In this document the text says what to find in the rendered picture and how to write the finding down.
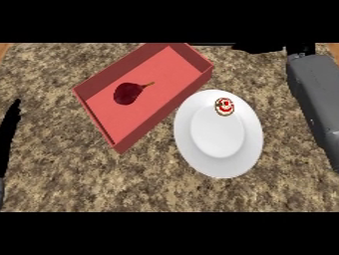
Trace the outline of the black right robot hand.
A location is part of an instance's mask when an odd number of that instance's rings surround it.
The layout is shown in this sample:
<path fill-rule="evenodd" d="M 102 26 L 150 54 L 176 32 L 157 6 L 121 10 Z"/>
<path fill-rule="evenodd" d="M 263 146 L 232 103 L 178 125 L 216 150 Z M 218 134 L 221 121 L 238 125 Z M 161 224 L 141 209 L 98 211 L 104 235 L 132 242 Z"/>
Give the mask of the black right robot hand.
<path fill-rule="evenodd" d="M 314 43 L 234 43 L 232 49 L 249 54 L 269 53 L 281 50 L 286 50 L 289 55 L 303 54 L 308 56 L 315 54 Z"/>

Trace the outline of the red cardboard box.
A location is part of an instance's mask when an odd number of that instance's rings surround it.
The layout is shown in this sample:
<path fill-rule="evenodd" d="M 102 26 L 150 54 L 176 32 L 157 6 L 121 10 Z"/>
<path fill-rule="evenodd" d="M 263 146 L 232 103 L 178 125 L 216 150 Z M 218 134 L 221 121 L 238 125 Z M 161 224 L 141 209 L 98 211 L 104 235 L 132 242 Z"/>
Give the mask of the red cardboard box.
<path fill-rule="evenodd" d="M 213 63 L 187 43 L 142 44 L 76 88 L 104 138 L 123 153 L 209 81 Z M 121 83 L 154 82 L 126 106 L 114 101 Z"/>

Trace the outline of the white plate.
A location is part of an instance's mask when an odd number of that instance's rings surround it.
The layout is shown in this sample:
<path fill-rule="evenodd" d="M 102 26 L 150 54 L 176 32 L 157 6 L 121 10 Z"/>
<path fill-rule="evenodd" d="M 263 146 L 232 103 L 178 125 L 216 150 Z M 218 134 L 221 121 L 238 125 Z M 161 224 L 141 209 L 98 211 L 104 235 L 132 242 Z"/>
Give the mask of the white plate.
<path fill-rule="evenodd" d="M 223 117 L 215 101 L 229 98 L 234 113 Z M 232 178 L 253 168 L 263 148 L 259 117 L 249 103 L 232 93 L 204 90 L 182 102 L 173 119 L 173 137 L 189 166 L 215 178 Z"/>

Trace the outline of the dark red pear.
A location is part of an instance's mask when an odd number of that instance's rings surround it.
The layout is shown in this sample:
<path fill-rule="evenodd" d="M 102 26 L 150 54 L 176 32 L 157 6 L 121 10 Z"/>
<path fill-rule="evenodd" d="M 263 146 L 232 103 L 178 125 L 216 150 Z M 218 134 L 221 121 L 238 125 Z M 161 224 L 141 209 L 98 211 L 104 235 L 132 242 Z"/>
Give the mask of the dark red pear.
<path fill-rule="evenodd" d="M 142 93 L 144 89 L 152 84 L 154 82 L 150 82 L 145 85 L 139 85 L 133 83 L 121 83 L 118 87 L 116 88 L 116 92 L 114 92 L 116 103 L 124 106 L 132 104 L 139 94 Z"/>

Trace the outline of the red and white cupcake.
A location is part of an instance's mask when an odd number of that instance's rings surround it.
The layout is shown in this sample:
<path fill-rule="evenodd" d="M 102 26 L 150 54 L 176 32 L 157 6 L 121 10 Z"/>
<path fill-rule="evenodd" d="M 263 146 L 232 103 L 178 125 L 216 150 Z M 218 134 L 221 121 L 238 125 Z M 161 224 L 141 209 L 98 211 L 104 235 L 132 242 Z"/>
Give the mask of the red and white cupcake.
<path fill-rule="evenodd" d="M 215 101 L 215 111 L 223 117 L 228 117 L 234 113 L 234 103 L 229 98 L 219 98 Z"/>

